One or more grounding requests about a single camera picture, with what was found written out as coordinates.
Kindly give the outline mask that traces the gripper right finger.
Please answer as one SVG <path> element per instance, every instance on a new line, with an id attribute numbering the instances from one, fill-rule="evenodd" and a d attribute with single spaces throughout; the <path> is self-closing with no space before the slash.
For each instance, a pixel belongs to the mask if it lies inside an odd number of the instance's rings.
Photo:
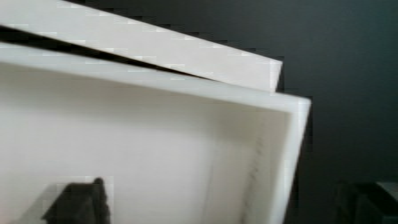
<path id="1" fill-rule="evenodd" d="M 335 224 L 398 224 L 398 183 L 342 183 Z"/>

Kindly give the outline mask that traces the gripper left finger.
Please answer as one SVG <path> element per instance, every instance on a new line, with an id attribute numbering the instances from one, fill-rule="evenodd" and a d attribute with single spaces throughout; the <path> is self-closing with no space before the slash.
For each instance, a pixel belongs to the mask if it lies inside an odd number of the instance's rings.
<path id="1" fill-rule="evenodd" d="M 111 224 L 106 181 L 72 183 L 42 217 L 47 224 Z"/>

